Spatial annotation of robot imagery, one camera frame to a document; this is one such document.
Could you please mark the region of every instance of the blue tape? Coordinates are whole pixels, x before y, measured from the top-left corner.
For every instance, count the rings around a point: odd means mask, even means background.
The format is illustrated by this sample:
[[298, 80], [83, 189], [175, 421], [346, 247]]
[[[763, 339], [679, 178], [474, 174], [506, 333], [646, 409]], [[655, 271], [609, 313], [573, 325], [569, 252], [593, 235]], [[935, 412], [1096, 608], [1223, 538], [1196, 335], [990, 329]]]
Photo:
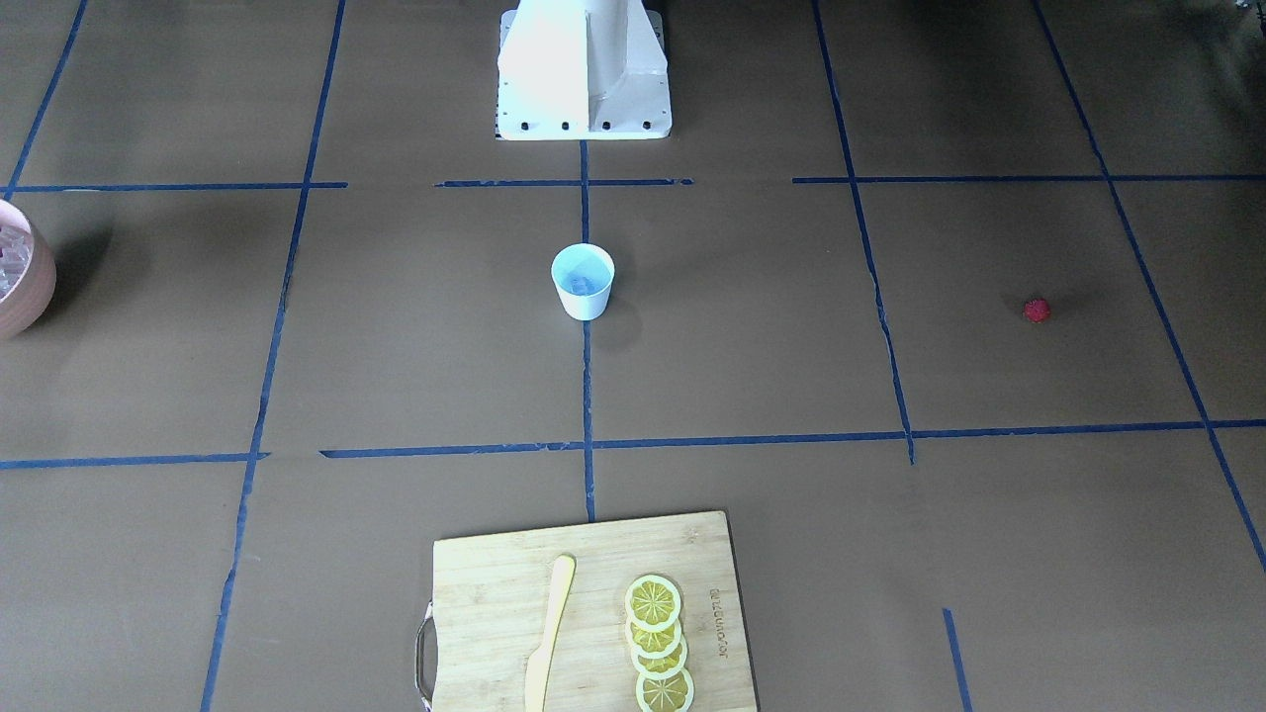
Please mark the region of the blue tape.
[[589, 522], [598, 521], [596, 503], [594, 499], [594, 376], [592, 376], [592, 340], [590, 337], [590, 323], [581, 326], [585, 334], [585, 371], [582, 386], [582, 413], [585, 428], [585, 512]]
[[365, 450], [322, 450], [330, 460], [361, 457], [427, 457], [437, 455], [496, 455], [503, 452], [561, 452], [584, 450], [585, 443], [567, 442], [511, 442], [505, 445], [441, 445], [428, 447], [373, 447]]
[[[860, 184], [919, 182], [1100, 182], [1103, 176], [857, 176]], [[847, 176], [803, 176], [794, 184], [847, 184]]]
[[[581, 152], [586, 155], [585, 166], [587, 166], [587, 146], [581, 148]], [[662, 185], [694, 185], [695, 181], [691, 179], [587, 179], [582, 176], [580, 180], [568, 179], [543, 179], [543, 180], [446, 180], [436, 184], [436, 188], [580, 188], [589, 181], [591, 188], [611, 188], [611, 186], [662, 186]]]
[[1199, 421], [1158, 422], [1158, 423], [1104, 423], [1093, 426], [1037, 426], [1014, 428], [961, 428], [939, 431], [914, 431], [917, 438], [967, 438], [967, 437], [1006, 437], [1032, 435], [1085, 435], [1114, 432], [1166, 432], [1199, 431], [1204, 423]]
[[576, 188], [579, 180], [446, 180], [436, 188]]
[[[1104, 176], [857, 176], [860, 184], [879, 182], [1103, 182]], [[1174, 175], [1113, 175], [1117, 182], [1200, 182], [1200, 181], [1266, 181], [1266, 174], [1174, 174]], [[847, 184], [848, 176], [796, 176], [791, 179], [796, 185], [814, 184]]]
[[48, 89], [44, 90], [44, 98], [39, 103], [39, 110], [35, 111], [35, 120], [30, 124], [30, 130], [27, 132], [27, 142], [22, 144], [22, 153], [18, 155], [18, 165], [13, 168], [13, 175], [9, 176], [9, 185], [5, 188], [4, 199], [11, 200], [14, 189], [18, 186], [18, 180], [22, 179], [22, 171], [27, 168], [27, 161], [30, 158], [30, 148], [35, 144], [35, 134], [39, 133], [41, 124], [44, 123], [44, 114], [48, 113], [48, 104], [53, 100], [53, 91], [57, 90], [57, 84], [62, 80], [62, 72], [66, 70], [66, 61], [70, 60], [71, 49], [75, 48], [75, 39], [78, 37], [78, 28], [84, 24], [84, 11], [87, 9], [87, 0], [80, 0], [78, 9], [75, 11], [75, 20], [71, 23], [71, 32], [66, 35], [66, 44], [62, 47], [62, 56], [57, 60], [57, 68], [53, 70], [52, 79], [48, 80]]
[[316, 165], [316, 151], [320, 147], [320, 129], [325, 119], [325, 104], [329, 100], [329, 85], [334, 76], [334, 61], [338, 57], [338, 41], [343, 28], [343, 13], [346, 9], [347, 0], [339, 0], [338, 13], [334, 15], [334, 32], [329, 41], [329, 54], [325, 58], [325, 76], [322, 81], [320, 101], [316, 104], [316, 119], [313, 122], [313, 134], [308, 147], [304, 188], [299, 191], [299, 207], [295, 210], [295, 226], [290, 234], [290, 251], [286, 255], [286, 270], [281, 280], [281, 296], [277, 299], [277, 314], [272, 326], [272, 341], [268, 346], [268, 362], [263, 370], [263, 385], [260, 388], [260, 414], [256, 418], [254, 431], [251, 436], [251, 457], [247, 459], [246, 473], [242, 478], [242, 498], [238, 500], [237, 528], [233, 537], [233, 563], [229, 566], [229, 573], [224, 579], [224, 588], [220, 593], [220, 609], [215, 620], [211, 655], [206, 665], [206, 680], [203, 684], [201, 712], [210, 712], [211, 709], [215, 680], [220, 669], [220, 656], [224, 652], [224, 631], [228, 627], [229, 611], [233, 606], [233, 587], [237, 582], [238, 565], [242, 560], [242, 541], [246, 536], [247, 503], [251, 498], [251, 490], [254, 488], [254, 471], [258, 464], [260, 446], [263, 441], [263, 424], [268, 416], [272, 378], [277, 367], [281, 333], [286, 324], [286, 302], [290, 298], [290, 280], [294, 276], [299, 238], [303, 234], [304, 215], [308, 210], [309, 184], [311, 184], [313, 170]]
[[724, 445], [795, 445], [806, 442], [870, 442], [879, 440], [905, 440], [901, 431], [809, 433], [809, 435], [749, 435], [725, 437], [658, 437], [637, 440], [598, 440], [594, 450], [633, 450], [643, 447], [717, 447]]
[[1170, 315], [1165, 310], [1165, 303], [1161, 300], [1161, 294], [1156, 289], [1156, 283], [1152, 280], [1152, 271], [1148, 269], [1147, 260], [1143, 257], [1143, 250], [1138, 243], [1138, 238], [1134, 236], [1134, 228], [1129, 222], [1129, 217], [1125, 214], [1125, 205], [1122, 203], [1120, 195], [1117, 193], [1117, 185], [1114, 182], [1115, 179], [1108, 170], [1108, 161], [1104, 160], [1103, 151], [1100, 151], [1099, 147], [1099, 141], [1095, 138], [1095, 132], [1090, 127], [1090, 119], [1086, 115], [1085, 108], [1081, 105], [1081, 99], [1077, 96], [1076, 87], [1072, 85], [1072, 76], [1069, 73], [1069, 68], [1063, 63], [1063, 57], [1060, 54], [1060, 47], [1055, 42], [1055, 34], [1051, 32], [1051, 25], [1046, 20], [1046, 13], [1042, 11], [1041, 0], [1032, 0], [1032, 4], [1033, 11], [1037, 14], [1038, 23], [1042, 25], [1042, 33], [1046, 35], [1046, 41], [1051, 46], [1051, 53], [1055, 56], [1055, 63], [1060, 68], [1060, 76], [1063, 77], [1063, 85], [1069, 90], [1072, 105], [1076, 108], [1077, 117], [1081, 119], [1081, 125], [1086, 130], [1090, 149], [1099, 161], [1099, 170], [1103, 172], [1103, 176], [1108, 182], [1108, 190], [1112, 193], [1113, 204], [1117, 208], [1117, 217], [1120, 219], [1122, 228], [1125, 231], [1125, 237], [1129, 241], [1129, 247], [1134, 252], [1134, 260], [1138, 262], [1138, 271], [1143, 275], [1143, 283], [1147, 285], [1147, 293], [1151, 295], [1152, 304], [1156, 307], [1156, 313], [1160, 315], [1161, 324], [1165, 327], [1165, 334], [1170, 340], [1170, 347], [1174, 350], [1174, 357], [1177, 359], [1179, 367], [1182, 371], [1182, 379], [1186, 381], [1188, 390], [1191, 393], [1191, 400], [1195, 403], [1196, 412], [1200, 413], [1200, 423], [1209, 436], [1209, 445], [1213, 447], [1213, 452], [1218, 459], [1218, 465], [1222, 467], [1223, 478], [1227, 480], [1227, 486], [1231, 489], [1231, 494], [1236, 500], [1236, 508], [1239, 509], [1239, 518], [1243, 521], [1244, 530], [1248, 532], [1248, 540], [1252, 542], [1253, 551], [1257, 554], [1257, 561], [1262, 570], [1266, 571], [1266, 550], [1262, 549], [1257, 527], [1253, 524], [1253, 518], [1250, 514], [1248, 508], [1244, 507], [1243, 498], [1239, 494], [1239, 485], [1236, 484], [1236, 478], [1231, 471], [1231, 465], [1227, 464], [1227, 459], [1222, 452], [1222, 443], [1218, 441], [1218, 432], [1209, 421], [1209, 412], [1205, 409], [1204, 399], [1200, 398], [1200, 389], [1196, 388], [1195, 378], [1193, 378], [1191, 369], [1188, 366], [1186, 357], [1182, 355], [1182, 347], [1179, 345], [1177, 333], [1174, 331]]
[[962, 699], [962, 712], [972, 712], [971, 690], [967, 689], [967, 671], [962, 666], [962, 650], [958, 649], [958, 631], [953, 625], [953, 612], [942, 608], [946, 621], [946, 636], [950, 637], [950, 655], [953, 656], [953, 674], [958, 680], [958, 698]]
[[1113, 175], [1112, 180], [1118, 182], [1218, 182], [1218, 181], [1262, 181], [1266, 174], [1186, 174], [1186, 175]]
[[56, 467], [119, 467], [132, 465], [189, 465], [194, 462], [246, 462], [249, 452], [213, 455], [132, 455], [119, 457], [58, 457], [46, 460], [0, 460], [0, 470], [47, 470]]
[[1266, 428], [1266, 418], [1250, 421], [1210, 421], [1209, 424], [1215, 428]]
[[154, 182], [154, 184], [82, 184], [23, 185], [15, 193], [141, 193], [157, 190], [301, 190], [343, 189], [346, 181], [323, 182]]
[[[580, 241], [589, 242], [589, 142], [580, 142]], [[585, 324], [589, 333], [589, 324]]]
[[875, 255], [871, 251], [870, 231], [866, 228], [866, 210], [862, 209], [862, 194], [857, 185], [857, 171], [853, 168], [853, 152], [848, 146], [848, 130], [844, 128], [844, 111], [839, 104], [839, 87], [836, 84], [836, 70], [830, 63], [830, 49], [827, 47], [827, 30], [822, 23], [822, 6], [813, 0], [813, 19], [818, 25], [818, 46], [822, 49], [822, 63], [827, 70], [827, 85], [830, 87], [830, 104], [836, 110], [836, 128], [839, 130], [839, 148], [844, 152], [844, 167], [848, 170], [848, 184], [853, 194], [853, 210], [857, 213], [857, 228], [862, 236], [862, 250], [866, 252], [866, 269], [875, 284], [875, 310], [879, 313], [879, 326], [884, 331], [884, 343], [887, 347], [887, 362], [893, 369], [893, 390], [896, 394], [896, 408], [901, 416], [901, 431], [905, 433], [905, 448], [910, 464], [915, 461], [914, 436], [910, 435], [910, 414], [905, 407], [905, 390], [901, 388], [901, 372], [896, 365], [896, 350], [893, 348], [893, 332], [887, 326], [887, 310], [884, 308], [884, 291], [879, 284], [879, 270], [875, 267]]

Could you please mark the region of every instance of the wooden knife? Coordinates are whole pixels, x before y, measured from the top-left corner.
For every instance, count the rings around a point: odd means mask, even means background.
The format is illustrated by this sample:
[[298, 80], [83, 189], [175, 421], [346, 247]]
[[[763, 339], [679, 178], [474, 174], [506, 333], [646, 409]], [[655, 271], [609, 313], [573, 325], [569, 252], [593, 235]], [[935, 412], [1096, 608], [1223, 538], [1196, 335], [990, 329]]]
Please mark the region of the wooden knife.
[[546, 627], [541, 636], [541, 647], [528, 656], [527, 683], [523, 688], [523, 701], [527, 712], [544, 712], [546, 683], [549, 680], [549, 663], [553, 660], [555, 641], [558, 640], [558, 623], [562, 622], [562, 609], [571, 592], [571, 579], [576, 575], [576, 560], [567, 554], [555, 559], [553, 574], [549, 576], [549, 603], [546, 607]]

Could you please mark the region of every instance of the wooden cutting board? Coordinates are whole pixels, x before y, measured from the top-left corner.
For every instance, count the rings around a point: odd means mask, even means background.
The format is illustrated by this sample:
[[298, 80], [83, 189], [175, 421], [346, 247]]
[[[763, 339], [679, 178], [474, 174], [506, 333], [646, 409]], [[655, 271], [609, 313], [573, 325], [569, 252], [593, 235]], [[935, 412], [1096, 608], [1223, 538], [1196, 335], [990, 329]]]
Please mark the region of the wooden cutting board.
[[624, 592], [642, 574], [681, 590], [696, 712], [755, 712], [724, 512], [436, 542], [436, 712], [519, 712], [560, 554], [576, 575], [558, 627], [546, 712], [638, 712]]

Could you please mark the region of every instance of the bowl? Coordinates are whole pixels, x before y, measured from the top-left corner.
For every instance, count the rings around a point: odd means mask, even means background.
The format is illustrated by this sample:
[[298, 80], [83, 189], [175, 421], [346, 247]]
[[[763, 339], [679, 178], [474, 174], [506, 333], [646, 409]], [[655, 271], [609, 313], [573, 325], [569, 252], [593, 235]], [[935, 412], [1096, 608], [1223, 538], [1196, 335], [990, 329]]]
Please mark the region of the bowl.
[[0, 296], [0, 341], [4, 341], [34, 323], [53, 298], [57, 284], [57, 266], [48, 243], [30, 227], [27, 215], [6, 200], [0, 200], [0, 227], [18, 228], [30, 236], [30, 264], [18, 276], [4, 296]]

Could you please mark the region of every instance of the metal handle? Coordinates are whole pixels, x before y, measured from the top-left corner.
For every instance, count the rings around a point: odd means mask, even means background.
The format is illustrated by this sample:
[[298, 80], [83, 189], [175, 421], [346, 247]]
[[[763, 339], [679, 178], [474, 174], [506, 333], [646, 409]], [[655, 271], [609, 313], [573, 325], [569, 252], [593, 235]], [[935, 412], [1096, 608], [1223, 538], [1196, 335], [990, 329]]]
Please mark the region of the metal handle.
[[414, 669], [415, 669], [414, 678], [413, 678], [413, 685], [415, 688], [418, 688], [418, 694], [422, 697], [422, 708], [425, 709], [427, 712], [432, 712], [432, 709], [430, 709], [430, 698], [436, 694], [436, 690], [427, 689], [427, 683], [422, 679], [422, 677], [423, 677], [422, 675], [422, 664], [423, 664], [423, 661], [422, 661], [422, 646], [423, 646], [423, 642], [424, 642], [424, 640], [427, 637], [427, 623], [430, 623], [432, 630], [434, 630], [434, 627], [436, 627], [434, 608], [436, 608], [436, 602], [434, 601], [428, 601], [427, 602], [427, 612], [423, 613], [423, 616], [422, 616], [422, 625], [418, 626], [418, 647], [417, 647], [417, 652], [413, 656]]

